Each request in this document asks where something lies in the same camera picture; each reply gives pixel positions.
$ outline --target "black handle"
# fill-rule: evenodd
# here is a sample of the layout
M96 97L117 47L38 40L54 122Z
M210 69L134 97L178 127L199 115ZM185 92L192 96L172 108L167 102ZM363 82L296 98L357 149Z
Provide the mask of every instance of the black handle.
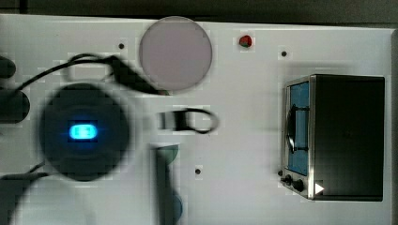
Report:
M173 113L174 113L175 120L176 120L175 131L193 130L200 134L206 134L206 133L213 131L219 124L219 119L217 118L217 116L215 114L213 114L212 112L209 112L206 110L185 109L183 111L174 111ZM204 114L208 115L208 117L210 117L211 122L212 122L211 127L209 129L205 129L205 130L200 130L200 129L191 127L188 124L188 120L189 120L188 113L204 113Z
M296 111L309 111L309 107L299 108L293 104L290 108L289 114L287 115L287 126L286 126L286 142L289 146L289 150L292 154L297 150L308 150L308 148L300 148L295 146L296 141Z

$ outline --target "blue glowing indicator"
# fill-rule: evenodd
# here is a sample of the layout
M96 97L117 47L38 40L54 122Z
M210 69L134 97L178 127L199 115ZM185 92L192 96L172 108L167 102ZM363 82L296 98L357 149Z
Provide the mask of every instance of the blue glowing indicator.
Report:
M75 140L94 139L97 133L97 128L89 124L74 125L69 129L69 136Z

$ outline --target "white surface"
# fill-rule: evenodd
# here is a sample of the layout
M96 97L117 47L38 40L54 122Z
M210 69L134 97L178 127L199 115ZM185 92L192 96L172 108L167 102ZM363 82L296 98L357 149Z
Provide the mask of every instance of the white surface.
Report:
M17 83L76 53L118 53L137 67L141 36L153 22L2 15L0 53L15 61ZM209 109L221 118L221 126L210 135L186 136L173 163L176 189L184 203L180 224L390 224L391 30L199 24L212 42L213 64L195 90L175 97L176 107ZM253 37L249 50L237 45L246 34ZM122 51L117 48L120 41L126 45ZM282 51L288 52L285 58ZM313 73L386 77L383 202L308 202L279 184L282 87ZM56 74L60 73L39 83L57 82ZM167 103L162 107L174 108ZM29 123L1 128L0 158L7 159L0 161L1 172L24 172L27 164L36 163ZM26 138L15 141L14 134ZM202 168L202 173L195 175L195 168ZM102 207L108 208L109 201L104 199ZM127 206L113 202L108 210L123 207Z

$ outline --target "black cable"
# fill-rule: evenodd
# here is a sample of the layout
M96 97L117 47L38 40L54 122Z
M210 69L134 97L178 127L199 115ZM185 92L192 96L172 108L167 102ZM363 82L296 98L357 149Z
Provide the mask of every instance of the black cable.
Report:
M39 169L40 167L44 166L44 161L40 162L38 165L34 166L32 169L30 169L28 172L26 173L33 173L35 172L37 169Z
M81 53L81 54L76 54L75 56L71 57L69 61L76 61L81 58L86 58L86 57L93 57L97 59L102 59L102 57L99 54L94 54L94 53Z
M71 66L74 66L74 65L79 65L79 64L104 63L104 61L105 61L104 59L96 59L96 60L92 60L92 59L82 59L82 60L69 61L69 62L67 62L67 63L65 63L65 64L61 64L61 65L58 65L58 66L56 66L56 67L49 68L49 69L47 69L47 70L45 70L45 71L39 73L39 74L36 75L35 77L33 77L33 78L27 80L26 82L24 82L23 84L21 84L19 87L17 87L17 88L15 89L15 92L18 92L18 91L23 90L23 89L24 89L26 86L28 86L29 84L31 84L31 83L37 81L38 79L40 79L40 78L42 78L42 77L44 77L44 76L46 76L46 75L48 75L48 74L50 74L50 73L56 72L56 71L59 70L59 69L68 68L68 67L71 67Z

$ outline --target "blurred object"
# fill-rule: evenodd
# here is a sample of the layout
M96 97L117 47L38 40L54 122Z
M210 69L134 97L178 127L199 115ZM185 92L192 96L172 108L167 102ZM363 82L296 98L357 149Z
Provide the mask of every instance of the blurred object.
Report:
M10 78L15 74L16 70L14 62L0 56L0 78Z
M210 39L196 22L166 17L152 24L140 44L140 63L158 88L179 91L202 81L212 61Z
M0 90L0 124L16 124L24 120L30 110L25 93L14 90Z
M189 116L190 113L202 113L208 115L211 120L211 126L208 129L197 129L196 127L191 126L191 118ZM161 112L161 129L172 129L174 131L185 131L192 130L196 133L207 134L219 125L218 117L209 111L201 110L201 109L185 109L182 111L173 111L173 112Z
M182 216L183 205L182 205L181 198L175 191L173 191L173 202L174 202L174 210L175 210L174 211L174 222L176 224Z
M170 145L170 146L163 146L157 148L158 153L160 153L164 159L166 160L166 164L170 165L175 159L176 155L178 154L178 145Z

